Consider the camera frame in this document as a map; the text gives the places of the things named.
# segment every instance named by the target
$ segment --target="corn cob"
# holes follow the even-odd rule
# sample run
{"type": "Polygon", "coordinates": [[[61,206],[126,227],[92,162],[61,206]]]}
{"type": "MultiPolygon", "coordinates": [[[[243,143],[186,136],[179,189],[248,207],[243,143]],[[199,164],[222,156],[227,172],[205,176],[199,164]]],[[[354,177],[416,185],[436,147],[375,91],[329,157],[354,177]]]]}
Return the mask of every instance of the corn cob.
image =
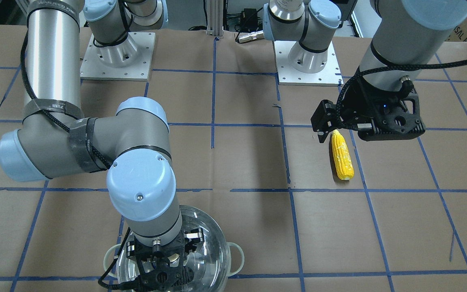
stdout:
{"type": "Polygon", "coordinates": [[[332,132],[331,141],[336,174],[341,180],[349,180],[354,177],[354,168],[345,139],[338,130],[335,130],[332,132]]]}

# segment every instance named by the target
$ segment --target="robotic arm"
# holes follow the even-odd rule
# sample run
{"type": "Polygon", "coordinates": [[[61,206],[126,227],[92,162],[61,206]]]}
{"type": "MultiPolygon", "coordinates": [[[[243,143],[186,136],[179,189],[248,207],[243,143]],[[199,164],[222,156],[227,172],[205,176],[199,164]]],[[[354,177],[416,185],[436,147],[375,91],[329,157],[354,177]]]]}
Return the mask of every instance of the robotic arm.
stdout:
{"type": "Polygon", "coordinates": [[[387,0],[371,5],[382,22],[358,70],[341,89],[336,105],[323,100],[311,118],[321,143],[336,128],[358,131],[365,141],[422,135],[426,128],[412,81],[421,69],[467,65],[467,60],[426,65],[467,17],[464,0],[387,0]]]}

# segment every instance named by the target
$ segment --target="wire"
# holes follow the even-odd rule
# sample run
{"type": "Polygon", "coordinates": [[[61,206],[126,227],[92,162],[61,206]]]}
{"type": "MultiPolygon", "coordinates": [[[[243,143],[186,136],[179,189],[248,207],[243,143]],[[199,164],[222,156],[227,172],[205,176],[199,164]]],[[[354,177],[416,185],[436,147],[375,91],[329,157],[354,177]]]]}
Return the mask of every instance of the wire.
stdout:
{"type": "Polygon", "coordinates": [[[336,123],[337,123],[336,126],[338,128],[345,128],[345,129],[350,129],[350,130],[353,129],[352,125],[345,124],[345,122],[341,120],[341,102],[343,101],[345,92],[349,88],[349,85],[351,85],[351,83],[353,83],[356,79],[361,78],[362,76],[365,76],[368,74],[379,73],[379,72],[395,71],[395,70],[399,70],[399,71],[417,71],[417,70],[425,70],[425,69],[433,70],[433,69],[446,69],[446,68],[461,67],[465,65],[467,65],[467,59],[462,60],[462,61],[444,63],[444,64],[416,64],[416,65],[394,64],[391,66],[369,69],[369,70],[365,70],[363,72],[354,74],[354,76],[352,76],[343,85],[343,88],[340,90],[340,94],[338,95],[338,99],[336,100],[336,109],[335,109],[335,118],[336,118],[336,123]]]}
{"type": "Polygon", "coordinates": [[[206,0],[203,0],[204,22],[208,26],[208,14],[206,13],[206,0]]]}
{"type": "MultiPolygon", "coordinates": [[[[21,55],[20,55],[20,61],[21,61],[21,75],[23,77],[23,84],[24,84],[24,89],[26,89],[26,92],[30,96],[31,99],[37,99],[37,95],[35,95],[34,89],[32,88],[32,85],[30,85],[30,80],[28,79],[28,73],[26,72],[26,64],[24,60],[24,55],[26,52],[26,47],[28,46],[28,31],[26,31],[26,35],[24,36],[24,41],[23,41],[23,46],[21,47],[21,55]]],[[[66,133],[70,132],[70,128],[63,124],[60,120],[55,118],[49,111],[42,109],[41,113],[47,116],[54,124],[59,126],[61,129],[63,129],[66,133]]],[[[109,170],[111,168],[111,164],[107,162],[107,159],[98,151],[95,146],[91,146],[91,152],[104,164],[106,169],[109,170]]]]}
{"type": "MultiPolygon", "coordinates": [[[[127,231],[126,231],[126,234],[124,235],[124,239],[122,239],[122,244],[120,244],[120,248],[118,249],[118,255],[120,255],[122,253],[122,251],[124,250],[124,246],[127,242],[127,238],[129,238],[129,233],[131,233],[131,228],[127,228],[127,231]]],[[[116,257],[113,262],[111,263],[111,265],[109,266],[109,268],[107,268],[107,270],[104,272],[104,274],[99,278],[98,280],[98,284],[100,286],[102,286],[103,288],[105,289],[111,289],[111,290],[120,290],[120,284],[114,284],[114,285],[109,285],[107,283],[104,283],[104,279],[107,277],[107,275],[111,272],[111,270],[113,269],[113,267],[115,266],[116,262],[118,260],[118,257],[116,257]]]]}
{"type": "Polygon", "coordinates": [[[235,41],[238,43],[239,42],[239,35],[241,34],[241,31],[243,28],[246,27],[246,23],[252,19],[252,17],[254,17],[255,15],[257,15],[257,13],[259,13],[259,11],[263,10],[264,7],[261,7],[259,8],[257,11],[255,11],[254,13],[252,13],[250,16],[248,16],[245,20],[244,20],[244,23],[241,25],[241,28],[239,28],[239,31],[237,32],[237,35],[235,36],[235,41]]]}

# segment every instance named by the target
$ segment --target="mounting plate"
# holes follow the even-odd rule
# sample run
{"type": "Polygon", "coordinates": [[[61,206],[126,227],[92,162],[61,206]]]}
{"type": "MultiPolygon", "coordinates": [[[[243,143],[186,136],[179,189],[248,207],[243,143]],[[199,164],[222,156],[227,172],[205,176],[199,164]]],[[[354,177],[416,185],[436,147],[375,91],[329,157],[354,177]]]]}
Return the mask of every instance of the mounting plate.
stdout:
{"type": "Polygon", "coordinates": [[[338,86],[343,84],[340,66],[332,43],[328,48],[328,61],[324,70],[311,74],[296,70],[287,59],[289,51],[295,43],[296,41],[274,41],[275,61],[280,84],[315,86],[338,86]]]}
{"type": "Polygon", "coordinates": [[[148,81],[156,34],[154,32],[131,32],[129,37],[132,37],[137,43],[141,55],[130,66],[115,68],[100,61],[97,48],[93,46],[93,35],[91,35],[82,66],[80,66],[80,78],[88,80],[148,81]]]}

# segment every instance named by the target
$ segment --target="light blue joint cap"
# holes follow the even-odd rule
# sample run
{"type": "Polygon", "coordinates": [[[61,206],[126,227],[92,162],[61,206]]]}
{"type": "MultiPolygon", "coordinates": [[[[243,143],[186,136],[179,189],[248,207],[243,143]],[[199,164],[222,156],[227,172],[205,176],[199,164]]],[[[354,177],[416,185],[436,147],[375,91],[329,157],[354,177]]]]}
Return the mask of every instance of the light blue joint cap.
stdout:
{"type": "Polygon", "coordinates": [[[120,155],[107,172],[106,182],[115,208],[134,221],[159,217],[176,196],[176,177],[169,162],[150,149],[120,155]]]}
{"type": "Polygon", "coordinates": [[[167,126],[167,130],[169,129],[169,123],[167,122],[167,115],[165,115],[165,111],[163,107],[153,99],[143,96],[131,97],[128,100],[122,102],[118,109],[116,110],[116,114],[124,109],[138,109],[143,110],[160,118],[163,120],[165,125],[167,126]]]}
{"type": "Polygon", "coordinates": [[[467,1],[401,0],[406,12],[416,22],[432,30],[455,28],[467,18],[467,1]]]}
{"type": "Polygon", "coordinates": [[[4,134],[0,140],[0,165],[15,181],[49,180],[30,161],[19,142],[17,131],[4,134]]]}
{"type": "Polygon", "coordinates": [[[86,20],[93,22],[108,15],[117,3],[117,0],[86,0],[82,11],[86,20]]]}
{"type": "Polygon", "coordinates": [[[340,26],[340,8],[329,0],[311,0],[309,11],[315,19],[328,28],[336,29],[340,26]]]}
{"type": "Polygon", "coordinates": [[[268,9],[268,4],[264,4],[263,8],[263,31],[264,31],[264,38],[269,40],[269,41],[275,41],[275,38],[273,36],[273,32],[271,31],[271,22],[269,21],[270,15],[269,15],[269,9],[268,9]]]}

